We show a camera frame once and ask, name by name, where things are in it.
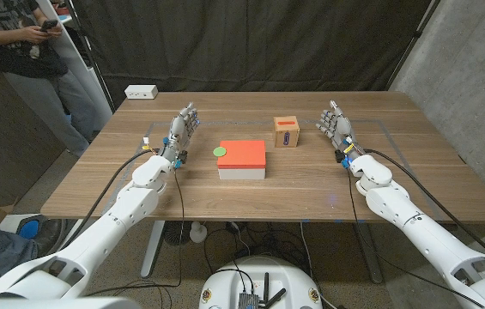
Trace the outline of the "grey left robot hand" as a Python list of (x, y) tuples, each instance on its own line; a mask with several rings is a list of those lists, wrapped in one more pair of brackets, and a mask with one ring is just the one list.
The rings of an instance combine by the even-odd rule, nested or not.
[(168, 159), (175, 168), (185, 164), (186, 149), (199, 124), (197, 109), (190, 102), (173, 118), (168, 135), (163, 140), (164, 146), (161, 148), (159, 155)]

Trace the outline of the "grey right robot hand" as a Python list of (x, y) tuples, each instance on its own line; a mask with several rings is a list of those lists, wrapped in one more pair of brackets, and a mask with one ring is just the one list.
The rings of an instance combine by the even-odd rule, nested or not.
[(344, 168), (349, 169), (355, 159), (366, 153), (357, 142), (349, 119), (334, 100), (330, 101), (329, 110), (323, 110), (316, 127), (330, 139), (336, 162)]

